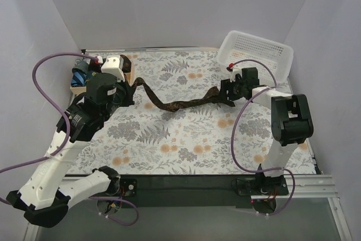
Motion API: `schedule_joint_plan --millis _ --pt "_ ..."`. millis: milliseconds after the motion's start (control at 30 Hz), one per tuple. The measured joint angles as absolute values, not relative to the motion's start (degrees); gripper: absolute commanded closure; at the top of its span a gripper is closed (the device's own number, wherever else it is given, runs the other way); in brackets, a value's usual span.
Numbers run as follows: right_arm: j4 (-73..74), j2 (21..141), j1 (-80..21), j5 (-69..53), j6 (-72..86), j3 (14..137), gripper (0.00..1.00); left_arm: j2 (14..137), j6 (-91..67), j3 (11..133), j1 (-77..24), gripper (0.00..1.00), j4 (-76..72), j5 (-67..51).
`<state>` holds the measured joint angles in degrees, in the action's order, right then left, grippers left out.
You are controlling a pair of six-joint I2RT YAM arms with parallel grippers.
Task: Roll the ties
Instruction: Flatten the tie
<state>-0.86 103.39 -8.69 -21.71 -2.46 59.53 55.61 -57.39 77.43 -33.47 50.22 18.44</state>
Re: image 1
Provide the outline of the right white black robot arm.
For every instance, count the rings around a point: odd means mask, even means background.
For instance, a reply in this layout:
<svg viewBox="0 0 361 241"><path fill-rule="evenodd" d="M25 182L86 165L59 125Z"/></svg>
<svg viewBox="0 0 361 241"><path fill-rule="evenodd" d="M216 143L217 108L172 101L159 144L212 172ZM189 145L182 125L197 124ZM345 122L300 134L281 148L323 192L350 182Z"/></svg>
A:
<svg viewBox="0 0 361 241"><path fill-rule="evenodd" d="M242 168L250 177L233 182L240 195L285 195L288 192L284 179L286 166L297 147L314 133L309 104L304 94L286 94L273 87L261 85L255 67L237 69L230 64L232 73L221 82L221 98L228 102L244 98L246 104L257 103L271 111L272 145L267 158L256 170Z"/></svg>

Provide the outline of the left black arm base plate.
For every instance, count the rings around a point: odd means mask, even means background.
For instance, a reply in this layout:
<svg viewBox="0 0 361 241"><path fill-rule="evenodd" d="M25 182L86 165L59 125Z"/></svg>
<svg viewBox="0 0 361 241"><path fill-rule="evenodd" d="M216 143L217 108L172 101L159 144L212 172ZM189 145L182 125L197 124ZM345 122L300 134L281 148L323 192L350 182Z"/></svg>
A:
<svg viewBox="0 0 361 241"><path fill-rule="evenodd" d="M133 197L137 194L138 181L133 178L120 179L117 196Z"/></svg>

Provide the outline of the black tie with gold keys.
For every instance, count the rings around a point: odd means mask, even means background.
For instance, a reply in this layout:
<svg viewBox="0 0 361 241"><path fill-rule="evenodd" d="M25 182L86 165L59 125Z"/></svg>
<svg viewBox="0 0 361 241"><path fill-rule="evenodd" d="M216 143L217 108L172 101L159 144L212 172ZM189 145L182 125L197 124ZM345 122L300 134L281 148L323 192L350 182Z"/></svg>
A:
<svg viewBox="0 0 361 241"><path fill-rule="evenodd" d="M186 109L191 107L197 107L202 106L205 104L213 103L228 103L227 100L222 99L222 97L219 94L219 90L217 87L211 87L206 94L200 98L200 99L193 99L188 101L174 101L170 103L163 103L158 96L155 94L155 92L148 86L148 84L145 82L144 79L141 77L138 77L135 79L135 81L132 84L132 88L134 90L137 89L137 87L142 86L150 99L150 101L159 109L168 111L168 112L176 112L180 109Z"/></svg>

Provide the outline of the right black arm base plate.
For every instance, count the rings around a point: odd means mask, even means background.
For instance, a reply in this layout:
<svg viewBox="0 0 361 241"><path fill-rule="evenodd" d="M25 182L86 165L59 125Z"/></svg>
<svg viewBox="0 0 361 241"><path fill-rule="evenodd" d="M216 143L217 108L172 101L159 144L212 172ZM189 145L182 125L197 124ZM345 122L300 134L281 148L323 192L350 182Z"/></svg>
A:
<svg viewBox="0 0 361 241"><path fill-rule="evenodd" d="M285 181L279 185L260 185L253 177L235 178L231 181L231 188L240 196L287 196L292 190Z"/></svg>

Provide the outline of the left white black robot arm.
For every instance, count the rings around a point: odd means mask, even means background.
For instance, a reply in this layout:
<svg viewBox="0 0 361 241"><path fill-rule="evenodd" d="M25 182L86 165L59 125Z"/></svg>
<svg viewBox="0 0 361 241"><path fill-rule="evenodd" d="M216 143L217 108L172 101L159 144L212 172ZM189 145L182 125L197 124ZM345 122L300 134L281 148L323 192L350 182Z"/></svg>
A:
<svg viewBox="0 0 361 241"><path fill-rule="evenodd" d="M98 193L116 195L120 175L109 166L68 185L62 184L67 171L96 132L119 107L132 105L134 89L126 79L98 73L86 84L86 91L76 96L56 125L50 147L35 172L19 190L8 193L7 201L24 211L32 225L51 228L69 209Z"/></svg>

